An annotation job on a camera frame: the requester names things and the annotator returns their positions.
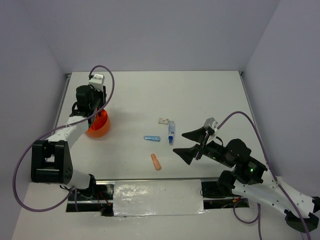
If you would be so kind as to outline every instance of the orange bowl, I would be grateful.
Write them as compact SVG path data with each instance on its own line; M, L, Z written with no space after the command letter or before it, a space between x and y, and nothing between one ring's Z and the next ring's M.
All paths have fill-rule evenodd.
M110 119L106 110L101 111L101 116L97 115L93 124L85 134L90 138L101 138L110 129Z

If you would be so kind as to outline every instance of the small white block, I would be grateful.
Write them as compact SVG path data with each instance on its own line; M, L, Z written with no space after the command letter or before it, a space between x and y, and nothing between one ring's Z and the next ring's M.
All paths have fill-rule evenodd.
M165 118L165 117L159 117L159 124L166 124L168 125L169 124L169 119L168 118Z

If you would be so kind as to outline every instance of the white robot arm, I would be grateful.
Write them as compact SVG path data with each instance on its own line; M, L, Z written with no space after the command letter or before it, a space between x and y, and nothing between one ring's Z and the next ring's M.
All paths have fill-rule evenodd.
M212 141L217 137L216 125L212 117L205 121L202 128L183 133L183 137L199 144L191 148L175 148L173 151L188 165L193 158L198 160L204 155L229 168L234 167L232 171L224 170L217 181L222 193L243 196L274 208L284 215L290 227L304 233L303 224L285 195L286 192L301 213L309 232L316 229L319 218L313 213L320 209L320 198L302 194L286 184L281 177L275 179L268 166L250 156L251 149L240 139L231 140L225 147Z
M76 102L72 106L66 127L46 140L37 140L32 145L31 180L35 183L56 183L76 187L82 195L95 193L93 175L73 168L70 149L95 121L88 118L106 103L105 76L94 74L88 85L76 89Z

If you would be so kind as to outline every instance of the white table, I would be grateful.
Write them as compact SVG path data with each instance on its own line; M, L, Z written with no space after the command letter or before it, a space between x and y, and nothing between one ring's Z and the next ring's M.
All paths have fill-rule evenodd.
M74 72L65 95L58 125L65 124L76 101L76 87L88 84L88 72ZM105 72L107 91L111 80ZM115 72L115 91L106 107L111 129L100 139L83 135L71 149L73 167L93 174L98 180L143 178L218 177L227 169L203 157L188 166L173 148L195 144L181 137L184 132L203 126L209 117L221 122L234 111L251 116L237 71ZM174 145L170 146L166 117L176 124ZM150 142L144 135L161 137ZM228 143L242 139L252 156L264 162L250 123L236 115L226 123L219 136ZM156 154L162 170L155 171L150 154ZM66 191L55 185L30 183L24 202L36 208L57 203ZM44 213L22 210L13 235L20 239L258 239L257 224L245 225L231 209L212 209L191 216L102 217L94 212L65 213L66 204ZM256 208L237 209L244 220L255 217ZM262 208L263 239L301 239L277 212Z

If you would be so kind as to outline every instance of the white wall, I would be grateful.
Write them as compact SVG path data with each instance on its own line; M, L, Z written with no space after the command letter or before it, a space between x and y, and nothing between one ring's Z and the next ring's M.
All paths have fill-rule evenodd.
M22 0L65 72L244 70L279 0Z
M277 172L311 196L320 196L319 66L320 1L281 0L244 83Z
M17 0L0 1L0 238L11 239L20 213L12 191L14 167L24 149L52 128L65 76ZM24 199L30 155L18 173Z

